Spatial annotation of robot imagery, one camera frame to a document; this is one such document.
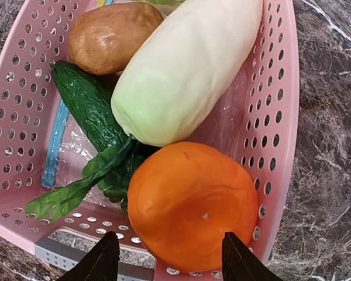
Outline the pink perforated plastic basket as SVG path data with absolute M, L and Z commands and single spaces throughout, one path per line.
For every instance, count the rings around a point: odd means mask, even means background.
M 42 186 L 60 95 L 52 79 L 68 59 L 73 23 L 107 1 L 25 1 L 0 56 L 0 236 L 64 270 L 83 251 L 50 238 L 56 231 L 99 241 L 117 234 L 122 249 L 146 253 L 119 203 L 94 187 L 65 217 L 38 220 L 25 206 L 53 191 Z M 291 1 L 264 1 L 256 42 L 228 90 L 190 136 L 239 162 L 257 190 L 259 214 L 249 248 L 267 262 L 287 196 L 294 160 L 299 109 L 297 32 Z M 82 178 L 98 152 L 72 116 L 64 131 L 55 187 Z

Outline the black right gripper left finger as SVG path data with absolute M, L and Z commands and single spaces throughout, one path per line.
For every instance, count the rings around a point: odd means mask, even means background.
M 116 233 L 107 232 L 80 262 L 58 278 L 58 281 L 117 281 L 119 254 Z

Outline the dark green leaf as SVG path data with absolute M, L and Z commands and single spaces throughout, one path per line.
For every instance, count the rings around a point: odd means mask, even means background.
M 102 183 L 99 189 L 103 195 L 126 211 L 129 181 L 144 160 L 137 154 L 138 148 L 139 142 L 131 137 L 123 144 L 106 148 L 86 164 L 82 179 L 56 187 L 27 203 L 25 213 L 35 215 L 38 220 L 49 216 L 50 221 L 57 221 L 74 211 L 98 183 Z

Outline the orange persimmon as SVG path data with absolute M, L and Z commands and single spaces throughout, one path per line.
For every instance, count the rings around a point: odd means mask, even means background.
M 248 244 L 258 214 L 250 174 L 200 143 L 163 147 L 135 171 L 129 185 L 132 228 L 155 258 L 181 272 L 220 268 L 225 233 Z

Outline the brown potato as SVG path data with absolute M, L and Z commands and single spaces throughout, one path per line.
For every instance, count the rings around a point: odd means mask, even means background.
M 69 59 L 99 76 L 122 71 L 163 20 L 159 10 L 145 2 L 112 4 L 86 12 L 71 28 Z

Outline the white radish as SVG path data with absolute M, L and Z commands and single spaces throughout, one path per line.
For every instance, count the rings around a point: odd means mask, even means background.
M 111 99 L 125 134 L 163 147 L 189 137 L 256 41 L 262 1 L 185 1 L 143 43 Z

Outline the green cucumber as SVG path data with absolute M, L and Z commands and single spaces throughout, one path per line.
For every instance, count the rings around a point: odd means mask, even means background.
M 112 114 L 112 93 L 104 83 L 62 60 L 55 63 L 52 79 L 70 114 L 98 152 L 125 143 L 128 136 Z

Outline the zip bag inside basket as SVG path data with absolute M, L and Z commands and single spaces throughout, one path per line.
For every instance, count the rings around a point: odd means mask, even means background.
M 64 138 L 64 131 L 70 116 L 72 115 L 70 114 L 65 103 L 60 101 L 53 124 L 53 136 L 50 139 L 49 149 L 47 152 L 46 167 L 44 168 L 44 173 L 41 179 L 42 186 L 48 189 L 55 188 L 57 170 L 61 169 L 61 165 L 59 164 L 59 154 L 62 145 L 75 144 L 77 145 L 77 148 L 83 147 L 83 141 L 69 141 Z

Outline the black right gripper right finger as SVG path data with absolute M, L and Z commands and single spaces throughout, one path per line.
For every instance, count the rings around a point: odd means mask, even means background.
M 282 281 L 233 232 L 222 241 L 222 275 L 224 281 Z

